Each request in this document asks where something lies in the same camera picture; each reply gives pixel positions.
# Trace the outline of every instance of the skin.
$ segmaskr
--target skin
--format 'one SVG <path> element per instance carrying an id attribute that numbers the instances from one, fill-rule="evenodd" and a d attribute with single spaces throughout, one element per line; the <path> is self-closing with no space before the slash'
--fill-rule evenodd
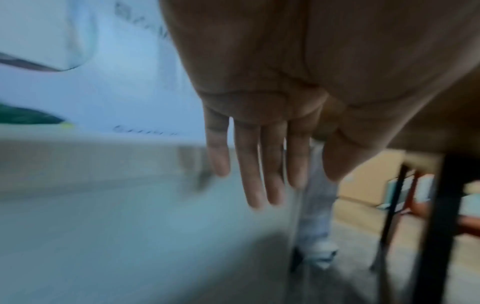
<path id="1" fill-rule="evenodd" d="M 253 208 L 284 201 L 284 159 L 290 185 L 306 185 L 310 137 L 328 94 L 347 106 L 323 151 L 325 173 L 340 181 L 480 61 L 474 0 L 159 3 L 203 102 L 212 168 L 230 171 L 232 117 Z"/>

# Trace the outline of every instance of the beige panel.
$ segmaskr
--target beige panel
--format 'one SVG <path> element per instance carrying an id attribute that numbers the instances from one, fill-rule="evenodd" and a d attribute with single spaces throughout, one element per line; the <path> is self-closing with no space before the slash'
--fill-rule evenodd
<path id="1" fill-rule="evenodd" d="M 341 183 L 339 197 L 379 205 L 384 200 L 387 182 L 398 175 L 404 152 L 385 150 L 347 176 Z"/>

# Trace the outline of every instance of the metal frame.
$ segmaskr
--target metal frame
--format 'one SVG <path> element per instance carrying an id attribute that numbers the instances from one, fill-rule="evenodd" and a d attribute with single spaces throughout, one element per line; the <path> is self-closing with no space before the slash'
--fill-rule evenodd
<path id="1" fill-rule="evenodd" d="M 480 179 L 480 162 L 470 157 L 447 155 L 443 160 L 440 180 L 428 223 L 423 231 L 421 248 L 412 271 L 405 297 L 398 301 L 388 275 L 387 254 L 400 219 L 398 200 L 409 168 L 402 165 L 388 215 L 371 267 L 378 274 L 378 295 L 381 304 L 441 304 L 450 262 L 454 236 L 458 231 L 458 213 L 466 183 Z"/>

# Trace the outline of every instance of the gray floor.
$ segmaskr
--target gray floor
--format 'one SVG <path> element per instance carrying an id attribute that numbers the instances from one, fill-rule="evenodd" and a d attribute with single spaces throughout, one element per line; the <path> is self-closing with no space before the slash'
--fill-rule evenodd
<path id="1" fill-rule="evenodd" d="M 288 304 L 370 304 L 377 303 L 376 278 L 368 271 L 378 239 L 353 227 L 334 223 L 333 240 L 340 247 L 338 256 L 328 270 L 302 266 L 291 276 L 287 293 Z M 403 290 L 416 252 L 394 248 L 389 256 L 389 271 L 398 293 Z M 478 303 L 480 276 L 461 266 L 449 271 L 445 304 Z"/>

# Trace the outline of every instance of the black metal leg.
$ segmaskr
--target black metal leg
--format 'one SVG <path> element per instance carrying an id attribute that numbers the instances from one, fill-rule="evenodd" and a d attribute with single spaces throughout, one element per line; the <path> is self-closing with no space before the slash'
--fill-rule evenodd
<path id="1" fill-rule="evenodd" d="M 401 208 L 398 210 L 397 207 L 408 170 L 409 168 L 406 165 L 402 165 L 400 167 L 400 172 L 398 173 L 395 190 L 393 191 L 390 206 L 388 207 L 388 214 L 386 216 L 385 224 L 383 225 L 383 230 L 380 237 L 380 242 L 378 244 L 378 251 L 375 256 L 375 260 L 370 267 L 370 269 L 373 271 L 375 271 L 379 266 L 381 266 L 381 258 L 385 258 L 389 251 L 391 233 L 394 232 L 391 231 L 391 227 L 392 223 L 398 220 L 398 216 L 400 216 L 400 211 L 402 210 Z"/>
<path id="2" fill-rule="evenodd" d="M 445 157 L 422 249 L 412 273 L 407 303 L 442 302 L 464 184 L 477 178 L 477 172 L 476 160 L 452 155 Z"/>

